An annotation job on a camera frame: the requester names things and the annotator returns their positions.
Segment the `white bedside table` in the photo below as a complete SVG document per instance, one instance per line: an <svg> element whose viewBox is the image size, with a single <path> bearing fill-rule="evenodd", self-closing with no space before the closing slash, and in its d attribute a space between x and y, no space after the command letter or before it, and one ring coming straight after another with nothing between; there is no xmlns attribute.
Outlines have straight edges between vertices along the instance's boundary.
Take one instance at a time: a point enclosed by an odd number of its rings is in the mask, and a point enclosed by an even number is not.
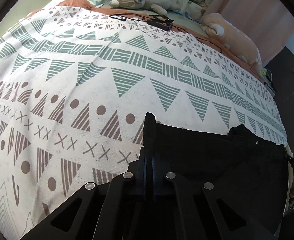
<svg viewBox="0 0 294 240"><path fill-rule="evenodd" d="M273 80L272 72L266 68L263 68L262 77L264 80L264 86L266 87L268 92L271 94L271 96L274 98L276 96L276 90L272 84L272 80Z"/></svg>

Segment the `pink curtain right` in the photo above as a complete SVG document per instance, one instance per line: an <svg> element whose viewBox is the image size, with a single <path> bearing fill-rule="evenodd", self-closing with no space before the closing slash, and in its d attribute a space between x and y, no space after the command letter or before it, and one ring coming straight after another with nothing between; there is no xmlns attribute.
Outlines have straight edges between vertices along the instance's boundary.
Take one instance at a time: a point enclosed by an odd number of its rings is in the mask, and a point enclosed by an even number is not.
<svg viewBox="0 0 294 240"><path fill-rule="evenodd" d="M207 13L217 12L257 46L265 66L294 32L294 17L280 0L213 0Z"/></svg>

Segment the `grey cat plush toy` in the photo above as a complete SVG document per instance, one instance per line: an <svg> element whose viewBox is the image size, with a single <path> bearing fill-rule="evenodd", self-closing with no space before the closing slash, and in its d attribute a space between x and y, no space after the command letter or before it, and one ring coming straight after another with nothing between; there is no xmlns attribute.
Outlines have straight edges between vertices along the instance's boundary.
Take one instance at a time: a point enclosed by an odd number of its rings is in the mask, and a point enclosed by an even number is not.
<svg viewBox="0 0 294 240"><path fill-rule="evenodd" d="M161 16L167 16L168 10L180 10L180 6L171 0L110 0L109 5L112 8L154 11Z"/></svg>

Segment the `patterned white bed blanket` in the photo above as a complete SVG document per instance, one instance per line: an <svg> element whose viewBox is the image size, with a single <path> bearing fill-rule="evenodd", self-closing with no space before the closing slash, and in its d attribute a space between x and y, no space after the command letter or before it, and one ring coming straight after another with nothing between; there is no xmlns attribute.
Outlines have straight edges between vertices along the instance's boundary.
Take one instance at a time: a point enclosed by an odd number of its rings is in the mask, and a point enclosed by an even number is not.
<svg viewBox="0 0 294 240"><path fill-rule="evenodd" d="M0 37L0 232L21 239L88 181L138 159L146 113L287 144L257 72L190 29L115 10L41 9Z"/></svg>

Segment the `pink plush pillow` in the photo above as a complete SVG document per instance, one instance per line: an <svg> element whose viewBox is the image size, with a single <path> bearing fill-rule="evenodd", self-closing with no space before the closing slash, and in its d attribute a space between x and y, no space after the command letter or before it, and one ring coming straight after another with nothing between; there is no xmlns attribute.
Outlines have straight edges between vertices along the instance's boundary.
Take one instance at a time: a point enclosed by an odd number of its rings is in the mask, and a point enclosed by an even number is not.
<svg viewBox="0 0 294 240"><path fill-rule="evenodd" d="M230 53L261 75L261 56L256 44L221 14L211 13L203 16L200 27L209 37L219 41Z"/></svg>

